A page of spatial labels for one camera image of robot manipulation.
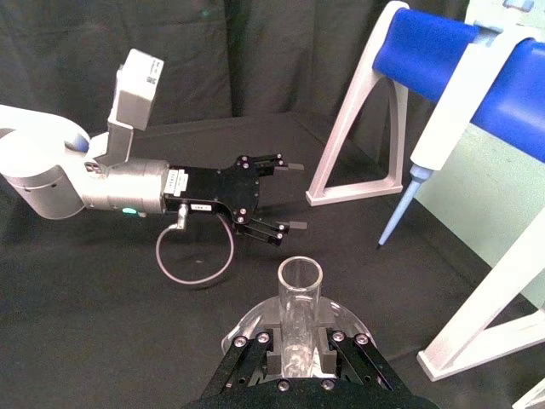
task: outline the clear glass tube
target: clear glass tube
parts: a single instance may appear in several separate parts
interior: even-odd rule
[[[322,275],[320,265],[303,256],[278,268],[283,377],[312,376]]]

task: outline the green indicator light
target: green indicator light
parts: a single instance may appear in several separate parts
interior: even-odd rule
[[[137,210],[135,209],[131,209],[130,207],[125,207],[123,208],[123,210],[121,210],[125,215],[135,215],[136,213],[138,213]]]

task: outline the label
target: label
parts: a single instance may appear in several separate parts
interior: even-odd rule
[[[183,169],[178,170],[178,178],[176,179],[176,186],[174,189],[175,196],[180,196],[182,192],[186,191],[187,181],[189,181],[189,175],[184,172]]]
[[[178,170],[171,169],[167,175],[167,182],[164,185],[163,193],[174,194],[176,188],[176,180],[178,180]]]
[[[192,204],[191,210],[195,211],[212,211],[212,206],[209,204]]]

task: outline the white bracket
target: white bracket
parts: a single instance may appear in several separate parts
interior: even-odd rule
[[[418,353],[432,381],[545,342],[545,310],[505,324],[487,326],[545,268],[545,208],[448,324]]]
[[[373,63],[384,44],[392,19],[399,9],[408,8],[409,6],[406,3],[390,2],[384,8],[376,22],[375,28],[359,60],[347,95],[344,102],[342,102],[341,110],[325,146],[313,181],[307,191],[307,201],[311,206],[399,193],[403,189],[401,176],[403,171],[408,91],[403,85],[389,78],[386,78],[389,85],[388,97],[390,104],[390,160],[388,175],[379,181],[366,181],[335,187],[325,187],[325,184],[330,178],[342,144],[346,140],[348,131],[358,116],[358,112],[376,83],[381,78],[385,78],[379,72],[373,70]]]
[[[545,379],[517,400],[513,409],[545,409]]]

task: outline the screw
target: screw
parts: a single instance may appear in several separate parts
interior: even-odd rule
[[[288,381],[281,380],[280,382],[278,382],[277,386],[280,392],[285,392],[290,388],[290,383]]]
[[[359,345],[365,345],[369,342],[369,338],[365,334],[358,334],[356,336],[356,343]]]
[[[270,339],[269,334],[267,334],[266,332],[262,332],[261,334],[257,336],[257,341],[259,343],[268,343],[269,339]]]
[[[337,341],[338,343],[344,339],[344,333],[340,331],[333,332],[333,340]]]
[[[234,341],[235,347],[241,348],[246,345],[246,337],[236,337]]]
[[[325,390],[332,390],[335,387],[335,383],[331,379],[324,379],[322,381],[322,388]]]

